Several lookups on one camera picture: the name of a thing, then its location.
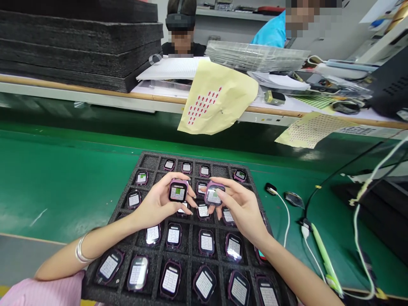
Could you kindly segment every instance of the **wooden edge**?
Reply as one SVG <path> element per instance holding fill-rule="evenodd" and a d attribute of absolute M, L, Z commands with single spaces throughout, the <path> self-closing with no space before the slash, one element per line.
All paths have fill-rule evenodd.
<path fill-rule="evenodd" d="M 187 99 L 175 98 L 175 97 L 168 97 L 168 96 L 157 96 L 157 95 L 150 95 L 145 93 L 120 93 L 116 91 L 108 91 L 103 89 L 96 89 L 96 88 L 89 88 L 84 86 L 76 86 L 76 85 L 67 85 L 62 83 L 56 82 L 49 82 L 43 81 L 39 79 L 29 79 L 29 78 L 22 78 L 17 76 L 6 76 L 0 75 L 0 82 L 5 83 L 12 83 L 12 84 L 20 84 L 20 85 L 29 85 L 29 86 L 38 86 L 38 87 L 46 87 L 46 88 L 55 88 L 55 89 L 62 89 L 68 91 L 79 91 L 91 94 L 101 94 L 107 96 L 122 96 L 126 98 L 133 98 L 133 99 L 143 99 L 143 100 L 150 100 L 150 101 L 158 101 L 158 102 L 169 102 L 169 103 L 176 103 L 176 104 L 186 104 Z M 253 107 L 249 106 L 246 109 L 247 112 L 250 113 L 260 113 L 265 115 L 277 115 L 277 116 L 284 116 L 284 117 L 294 117 L 294 118 L 302 118 L 307 113 L 292 111 L 292 110 L 277 110 L 274 108 L 260 108 L 260 107 Z M 381 128 L 395 128 L 405 130 L 408 129 L 408 124 L 404 122 L 389 122 L 389 121 L 378 121 L 378 120 L 369 120 L 369 119 L 359 119 L 359 118 L 351 118 L 345 116 L 337 116 L 340 119 L 353 122 L 359 125 L 369 125 L 369 126 L 377 126 Z"/>
<path fill-rule="evenodd" d="M 51 240 L 43 240 L 43 239 L 37 239 L 37 238 L 30 238 L 30 237 L 24 237 L 24 236 L 19 236 L 19 235 L 11 235 L 11 234 L 5 234 L 5 233 L 0 233 L 0 236 L 6 236 L 6 237 L 18 238 L 18 239 L 25 239 L 25 240 L 31 240 L 31 241 L 38 241 L 38 242 L 45 242 L 45 243 L 50 243 L 50 244 L 67 245 L 67 244 L 62 243 L 62 242 L 56 242 L 56 241 L 51 241 Z"/>

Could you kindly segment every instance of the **silver bracelet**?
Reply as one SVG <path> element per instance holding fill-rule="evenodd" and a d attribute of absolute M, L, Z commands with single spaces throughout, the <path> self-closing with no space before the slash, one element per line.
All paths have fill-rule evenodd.
<path fill-rule="evenodd" d="M 81 240 L 79 241 L 79 243 L 78 243 L 78 245 L 76 246 L 76 249 L 75 249 L 75 257 L 76 257 L 77 260 L 78 260 L 80 263 L 82 263 L 82 264 L 88 264 L 88 263 L 90 263 L 90 262 L 92 262 L 92 261 L 95 260 L 95 258 L 94 258 L 94 259 L 88 259 L 88 258 L 86 258 L 86 257 L 82 254 L 82 242 L 84 241 L 85 237 L 86 237 L 88 234 L 89 234 L 89 233 L 86 233 L 85 236 L 83 236 L 83 237 L 81 238 Z"/>

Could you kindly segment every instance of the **yellow paper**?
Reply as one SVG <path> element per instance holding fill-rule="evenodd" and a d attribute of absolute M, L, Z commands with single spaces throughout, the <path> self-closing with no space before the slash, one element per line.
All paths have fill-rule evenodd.
<path fill-rule="evenodd" d="M 286 129 L 275 142 L 291 147 L 314 149 L 316 144 L 331 133 L 358 124 L 318 112 L 304 115 Z"/>
<path fill-rule="evenodd" d="M 258 83 L 233 69 L 201 60 L 178 130 L 213 135 L 232 126 L 258 94 Z"/>

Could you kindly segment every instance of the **hand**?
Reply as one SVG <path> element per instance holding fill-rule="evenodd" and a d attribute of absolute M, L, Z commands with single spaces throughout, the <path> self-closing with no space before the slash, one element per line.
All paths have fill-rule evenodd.
<path fill-rule="evenodd" d="M 222 206 L 228 207 L 241 234 L 259 248 L 258 246 L 262 244 L 262 241 L 270 235 L 259 211 L 255 194 L 231 179 L 211 178 L 211 180 L 226 187 L 225 192 L 221 189 L 216 189 L 216 193 L 222 201 Z M 208 208 L 208 213 L 212 214 L 214 209 L 216 209 L 218 219 L 220 220 L 222 217 L 222 206 L 215 207 L 211 205 Z"/>
<path fill-rule="evenodd" d="M 155 185 L 147 194 L 140 206 L 131 214 L 138 230 L 150 228 L 158 225 L 165 218 L 176 213 L 180 208 L 188 215 L 193 213 L 182 203 L 171 202 L 169 200 L 169 188 L 172 179 L 189 180 L 187 175 L 178 172 L 169 172 Z M 188 186 L 186 201 L 191 207 L 197 208 L 193 198 L 196 198 L 191 186 Z"/>

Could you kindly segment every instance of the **stack of foam sheets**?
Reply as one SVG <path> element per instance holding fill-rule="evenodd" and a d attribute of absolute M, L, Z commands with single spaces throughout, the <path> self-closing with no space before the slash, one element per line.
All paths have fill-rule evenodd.
<path fill-rule="evenodd" d="M 150 56 L 162 53 L 163 25 L 157 22 L 157 6 L 138 0 L 132 0 L 132 6 L 122 0 L 118 3 L 125 5 L 108 14 L 111 1 L 101 3 L 105 6 L 94 14 L 70 10 L 65 15 L 50 9 L 41 15 L 39 8 L 28 14 L 27 8 L 20 12 L 0 5 L 4 9 L 0 10 L 0 73 L 130 92 L 137 85 L 136 76 L 150 67 Z"/>

